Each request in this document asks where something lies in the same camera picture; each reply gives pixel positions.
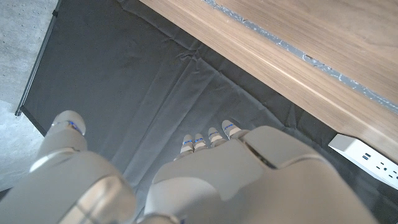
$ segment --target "electrical outlet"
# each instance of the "electrical outlet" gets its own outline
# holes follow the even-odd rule
[[[329,146],[374,178],[398,189],[398,166],[359,139],[337,134]]]

